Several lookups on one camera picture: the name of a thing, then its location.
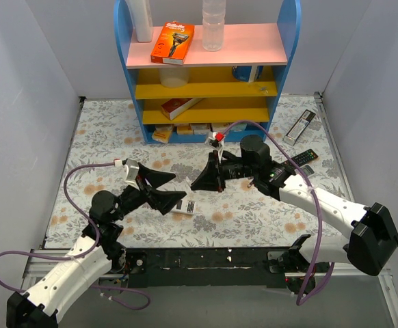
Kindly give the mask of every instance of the black remote control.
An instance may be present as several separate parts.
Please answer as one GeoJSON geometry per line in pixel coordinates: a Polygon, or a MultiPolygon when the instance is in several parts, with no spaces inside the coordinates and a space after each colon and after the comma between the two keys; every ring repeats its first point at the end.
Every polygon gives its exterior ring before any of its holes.
{"type": "MultiPolygon", "coordinates": [[[[305,152],[302,152],[301,154],[296,155],[295,157],[292,157],[293,161],[298,164],[299,167],[303,166],[304,164],[307,164],[315,159],[317,159],[319,156],[313,151],[313,149],[306,150],[305,152]]],[[[290,164],[289,161],[285,161],[282,164],[288,165],[293,167],[292,164],[290,164]]]]}

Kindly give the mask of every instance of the remote control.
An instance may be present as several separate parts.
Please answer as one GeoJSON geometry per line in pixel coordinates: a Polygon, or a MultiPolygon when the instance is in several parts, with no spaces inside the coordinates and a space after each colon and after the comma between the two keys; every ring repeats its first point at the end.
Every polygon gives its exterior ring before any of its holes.
{"type": "Polygon", "coordinates": [[[313,169],[311,168],[311,166],[309,164],[304,165],[303,167],[301,167],[302,171],[304,171],[304,173],[307,176],[311,176],[312,174],[315,174],[315,171],[313,171],[313,169]]]}
{"type": "MultiPolygon", "coordinates": [[[[313,149],[306,150],[305,152],[302,152],[301,154],[296,155],[295,157],[292,157],[293,161],[298,164],[299,167],[303,166],[304,164],[307,164],[314,159],[317,159],[319,156],[313,151],[313,149]]],[[[292,166],[289,161],[285,161],[282,164],[292,166]]]]}

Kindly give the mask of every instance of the patterned floor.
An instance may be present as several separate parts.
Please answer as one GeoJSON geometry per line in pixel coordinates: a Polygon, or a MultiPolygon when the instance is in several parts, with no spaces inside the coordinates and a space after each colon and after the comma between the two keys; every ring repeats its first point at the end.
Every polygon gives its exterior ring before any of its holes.
{"type": "MultiPolygon", "coordinates": [[[[313,184],[336,195],[344,196],[344,186],[331,154],[321,119],[317,116],[294,147],[282,142],[305,109],[317,112],[313,97],[282,97],[271,127],[276,140],[294,156],[312,148],[319,158],[310,166],[313,184]]],[[[227,150],[239,154],[239,146],[229,143],[227,150]]],[[[187,200],[198,203],[193,217],[160,215],[143,206],[118,222],[124,227],[119,242],[126,247],[234,247],[291,245],[301,234],[315,234],[317,219],[295,208],[272,200],[248,188],[248,180],[227,182],[223,193],[192,192],[189,183],[202,171],[209,149],[201,143],[182,145],[146,145],[143,142],[133,104],[130,100],[87,101],[82,110],[72,143],[66,171],[86,163],[105,163],[115,158],[132,158],[145,166],[174,172],[176,179],[166,190],[184,190],[187,200]]],[[[271,146],[272,158],[284,157],[271,146]]],[[[70,179],[72,199],[89,210],[92,196],[106,189],[120,194],[125,187],[118,168],[83,170],[70,179]]],[[[67,202],[59,190],[47,230],[45,247],[69,248],[86,226],[83,217],[67,202]]],[[[339,234],[325,224],[324,236],[339,234]]]]}

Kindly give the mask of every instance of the red cap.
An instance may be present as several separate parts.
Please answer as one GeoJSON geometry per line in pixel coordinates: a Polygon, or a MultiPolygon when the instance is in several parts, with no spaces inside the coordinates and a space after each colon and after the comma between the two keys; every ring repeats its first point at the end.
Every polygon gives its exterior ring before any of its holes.
{"type": "Polygon", "coordinates": [[[225,136],[223,135],[223,133],[218,133],[218,134],[216,134],[215,135],[215,139],[218,141],[218,142],[221,142],[223,139],[225,138],[225,136]]]}

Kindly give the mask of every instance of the white bottle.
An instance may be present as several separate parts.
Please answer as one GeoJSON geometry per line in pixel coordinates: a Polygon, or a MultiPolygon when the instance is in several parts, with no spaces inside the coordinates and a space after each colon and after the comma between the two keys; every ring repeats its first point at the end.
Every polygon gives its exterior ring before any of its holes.
{"type": "Polygon", "coordinates": [[[202,0],[202,46],[218,51],[224,44],[226,0],[202,0]]]}
{"type": "Polygon", "coordinates": [[[150,42],[153,37],[149,0],[126,0],[131,12],[138,42],[150,42]]]}

